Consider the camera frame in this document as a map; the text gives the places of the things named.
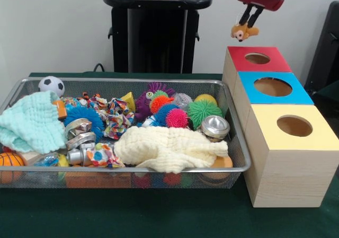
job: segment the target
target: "light green cloth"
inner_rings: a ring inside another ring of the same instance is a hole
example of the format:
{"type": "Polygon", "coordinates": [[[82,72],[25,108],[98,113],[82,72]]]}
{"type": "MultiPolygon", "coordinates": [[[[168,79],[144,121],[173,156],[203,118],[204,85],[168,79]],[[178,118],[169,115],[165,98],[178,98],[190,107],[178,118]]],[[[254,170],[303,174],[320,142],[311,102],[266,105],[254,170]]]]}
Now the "light green cloth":
{"type": "Polygon", "coordinates": [[[58,120],[59,97],[37,92],[18,100],[0,116],[0,143],[18,151],[47,154],[65,147],[64,125],[58,120]]]}

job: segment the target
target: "metal basket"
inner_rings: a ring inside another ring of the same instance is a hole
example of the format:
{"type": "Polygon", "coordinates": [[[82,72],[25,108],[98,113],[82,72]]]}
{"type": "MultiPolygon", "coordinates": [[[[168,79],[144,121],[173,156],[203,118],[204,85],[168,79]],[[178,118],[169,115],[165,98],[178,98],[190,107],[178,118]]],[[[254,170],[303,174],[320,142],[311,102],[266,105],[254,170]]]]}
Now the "metal basket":
{"type": "MultiPolygon", "coordinates": [[[[42,78],[29,77],[19,81],[0,107],[0,113],[25,95],[38,91],[42,78]]],[[[176,92],[186,93],[193,99],[200,94],[214,96],[230,123],[226,138],[228,154],[233,168],[185,169],[178,175],[157,173],[146,168],[86,168],[0,166],[0,188],[231,188],[240,174],[251,165],[244,135],[228,87],[221,81],[188,80],[137,80],[104,78],[61,78],[65,85],[64,96],[81,96],[100,93],[103,98],[121,97],[133,92],[135,97],[147,89],[152,81],[166,83],[176,92]]]]}

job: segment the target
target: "white wall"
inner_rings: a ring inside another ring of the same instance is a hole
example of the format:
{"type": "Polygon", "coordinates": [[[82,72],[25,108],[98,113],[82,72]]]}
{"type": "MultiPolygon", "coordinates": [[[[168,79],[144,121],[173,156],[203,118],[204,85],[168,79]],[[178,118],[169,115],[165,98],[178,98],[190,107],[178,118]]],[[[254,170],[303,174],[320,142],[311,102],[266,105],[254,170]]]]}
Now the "white wall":
{"type": "MultiPolygon", "coordinates": [[[[331,1],[286,0],[263,12],[260,35],[241,45],[277,46],[303,82],[331,1]]],[[[237,0],[213,0],[200,11],[195,73],[222,72],[226,46],[239,45],[230,29],[244,9],[237,0]]],[[[0,0],[0,102],[30,72],[83,72],[98,62],[113,70],[110,10],[102,0],[0,0]]]]}

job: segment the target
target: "white cloth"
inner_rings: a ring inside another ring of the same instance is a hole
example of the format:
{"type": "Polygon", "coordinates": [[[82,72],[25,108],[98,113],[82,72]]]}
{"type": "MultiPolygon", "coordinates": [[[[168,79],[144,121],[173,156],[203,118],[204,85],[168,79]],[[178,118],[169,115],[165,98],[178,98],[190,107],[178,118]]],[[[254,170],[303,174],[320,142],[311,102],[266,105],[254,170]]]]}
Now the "white cloth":
{"type": "Polygon", "coordinates": [[[114,145],[123,163],[166,173],[210,167],[217,156],[228,156],[227,149],[225,141],[212,143],[199,132],[165,127],[131,127],[114,145]]]}

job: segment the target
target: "red box top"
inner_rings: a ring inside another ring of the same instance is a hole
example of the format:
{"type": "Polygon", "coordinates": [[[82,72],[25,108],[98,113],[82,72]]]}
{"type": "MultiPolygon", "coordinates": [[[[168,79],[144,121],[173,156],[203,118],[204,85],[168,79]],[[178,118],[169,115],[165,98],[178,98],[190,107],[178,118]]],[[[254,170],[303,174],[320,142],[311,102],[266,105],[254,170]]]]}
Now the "red box top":
{"type": "Polygon", "coordinates": [[[228,50],[237,71],[292,72],[277,47],[229,46],[228,50]]]}

